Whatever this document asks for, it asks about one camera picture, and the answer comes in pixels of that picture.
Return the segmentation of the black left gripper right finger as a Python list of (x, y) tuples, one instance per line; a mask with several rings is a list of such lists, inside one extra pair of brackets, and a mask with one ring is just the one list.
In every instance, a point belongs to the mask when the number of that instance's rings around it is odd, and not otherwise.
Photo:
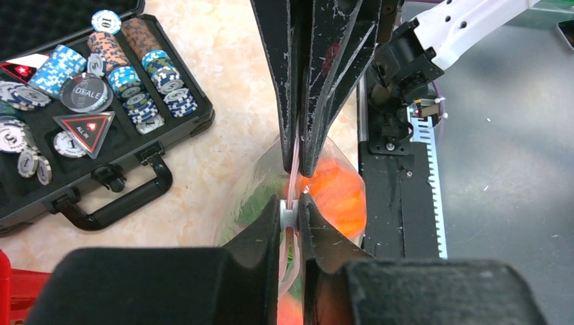
[(545, 324), (524, 278), (494, 260), (377, 259), (298, 207), (305, 324)]

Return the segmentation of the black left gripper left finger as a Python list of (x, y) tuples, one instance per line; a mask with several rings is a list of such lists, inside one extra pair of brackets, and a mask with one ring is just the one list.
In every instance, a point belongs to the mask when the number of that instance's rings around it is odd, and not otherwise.
[(221, 247), (82, 248), (51, 273), (27, 324), (275, 324), (280, 201)]

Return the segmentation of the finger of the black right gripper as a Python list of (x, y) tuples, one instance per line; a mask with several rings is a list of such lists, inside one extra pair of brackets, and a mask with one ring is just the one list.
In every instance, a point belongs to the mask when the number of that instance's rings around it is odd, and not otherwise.
[(374, 50), (381, 1), (312, 1), (299, 114), (299, 173), (313, 175), (327, 132)]
[(252, 1), (269, 73), (275, 90), (282, 162), (287, 173), (294, 168), (296, 82), (293, 33), (296, 14), (292, 1)]

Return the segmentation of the clear zip top bag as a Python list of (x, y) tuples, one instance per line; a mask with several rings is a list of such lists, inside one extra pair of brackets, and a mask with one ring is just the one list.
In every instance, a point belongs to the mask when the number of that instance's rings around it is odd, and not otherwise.
[[(293, 176), (286, 173), (283, 169), (280, 153), (281, 143), (279, 140), (275, 140), (270, 148), (264, 152), (254, 165), (249, 168), (244, 175), (240, 176), (235, 183), (218, 226), (217, 243), (219, 245), (228, 243), (233, 237), (248, 227), (240, 228), (236, 223), (240, 201), (250, 195), (255, 187), (264, 180), (274, 177), (286, 178), (287, 182), (283, 188), (284, 197), (283, 199), (278, 199), (281, 208), (285, 210), (286, 214), (292, 215), (295, 213), (299, 197), (304, 193), (296, 190), (296, 179), (302, 175)], [(319, 159), (328, 156), (347, 159), (331, 139), (326, 140)], [(356, 246), (360, 246), (363, 236), (364, 233), (360, 236), (358, 243), (354, 243), (353, 241), (352, 243)], [(301, 256), (300, 253), (298, 253), (298, 249), (301, 247), (298, 230), (295, 227), (283, 227), (280, 233), (280, 284), (278, 300), (286, 293), (289, 293), (302, 304), (302, 263), (298, 260)]]

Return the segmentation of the green lettuce head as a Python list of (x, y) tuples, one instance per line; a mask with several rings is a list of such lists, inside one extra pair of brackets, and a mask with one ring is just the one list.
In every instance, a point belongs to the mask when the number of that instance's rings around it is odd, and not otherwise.
[(250, 225), (259, 216), (271, 196), (276, 195), (279, 199), (283, 199), (286, 182), (284, 177), (274, 177), (257, 185), (250, 195), (240, 201), (237, 225), (240, 228)]

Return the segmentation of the orange mini pumpkin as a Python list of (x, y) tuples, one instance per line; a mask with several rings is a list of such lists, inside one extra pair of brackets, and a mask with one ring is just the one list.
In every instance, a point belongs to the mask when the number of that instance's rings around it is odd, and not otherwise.
[(326, 221), (359, 242), (367, 223), (365, 185), (346, 158), (320, 158), (312, 177), (296, 179), (296, 190), (308, 193)]

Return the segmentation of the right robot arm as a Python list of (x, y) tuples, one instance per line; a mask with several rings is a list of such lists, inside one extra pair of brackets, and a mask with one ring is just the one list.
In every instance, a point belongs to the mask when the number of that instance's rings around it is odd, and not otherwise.
[(410, 102), (533, 1), (442, 1), (397, 24), (401, 1), (253, 1), (278, 107), (285, 172), (313, 175), (328, 131), (371, 62)]

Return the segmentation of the blue white chip stack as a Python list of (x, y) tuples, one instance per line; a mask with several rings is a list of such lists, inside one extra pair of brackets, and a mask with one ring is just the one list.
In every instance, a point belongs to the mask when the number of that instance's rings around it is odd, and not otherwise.
[(176, 118), (187, 116), (193, 113), (197, 107), (197, 101), (188, 88), (176, 89), (163, 98), (171, 115)]

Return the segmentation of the orange brown chip stack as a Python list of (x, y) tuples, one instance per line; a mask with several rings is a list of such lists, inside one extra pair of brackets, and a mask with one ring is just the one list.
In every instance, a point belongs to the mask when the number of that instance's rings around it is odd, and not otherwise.
[(142, 60), (154, 50), (162, 50), (158, 39), (152, 34), (147, 23), (141, 18), (131, 18), (122, 24), (121, 31), (136, 56)]

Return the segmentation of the black poker chip case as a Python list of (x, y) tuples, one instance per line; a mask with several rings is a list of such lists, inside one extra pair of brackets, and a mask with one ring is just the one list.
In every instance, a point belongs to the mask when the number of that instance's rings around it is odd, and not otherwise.
[(213, 105), (143, 1), (1, 2), (1, 235), (102, 230), (165, 194)]

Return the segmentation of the clear round dealer button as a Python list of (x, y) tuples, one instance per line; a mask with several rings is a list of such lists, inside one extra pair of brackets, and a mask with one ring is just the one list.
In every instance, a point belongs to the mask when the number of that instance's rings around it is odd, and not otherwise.
[(76, 113), (103, 112), (112, 103), (110, 86), (95, 74), (83, 72), (69, 78), (60, 91), (60, 101)]

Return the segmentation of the red triangle dealer card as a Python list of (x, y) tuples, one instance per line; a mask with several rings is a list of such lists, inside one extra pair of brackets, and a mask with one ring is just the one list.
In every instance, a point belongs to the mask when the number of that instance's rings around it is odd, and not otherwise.
[(89, 114), (69, 114), (54, 116), (53, 120), (64, 130), (69, 131), (73, 140), (96, 159), (114, 120), (114, 112)]

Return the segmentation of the red plastic basket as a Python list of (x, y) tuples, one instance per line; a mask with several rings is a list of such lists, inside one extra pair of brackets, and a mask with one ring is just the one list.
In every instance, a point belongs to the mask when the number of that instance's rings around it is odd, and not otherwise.
[(27, 317), (50, 273), (13, 268), (1, 251), (1, 324), (21, 324)]

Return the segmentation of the light blue chip stack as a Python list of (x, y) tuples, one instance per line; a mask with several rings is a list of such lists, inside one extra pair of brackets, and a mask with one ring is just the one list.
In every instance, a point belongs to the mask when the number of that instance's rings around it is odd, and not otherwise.
[(53, 98), (60, 98), (63, 84), (86, 69), (87, 60), (75, 50), (58, 45), (43, 65), (33, 74), (28, 84)]

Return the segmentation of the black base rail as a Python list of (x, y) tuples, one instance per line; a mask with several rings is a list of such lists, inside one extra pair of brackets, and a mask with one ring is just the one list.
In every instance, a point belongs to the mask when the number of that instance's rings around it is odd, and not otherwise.
[(448, 256), (435, 126), (443, 98), (434, 85), (396, 113), (376, 108), (371, 67), (357, 86), (359, 173), (366, 185), (362, 248), (378, 258)]

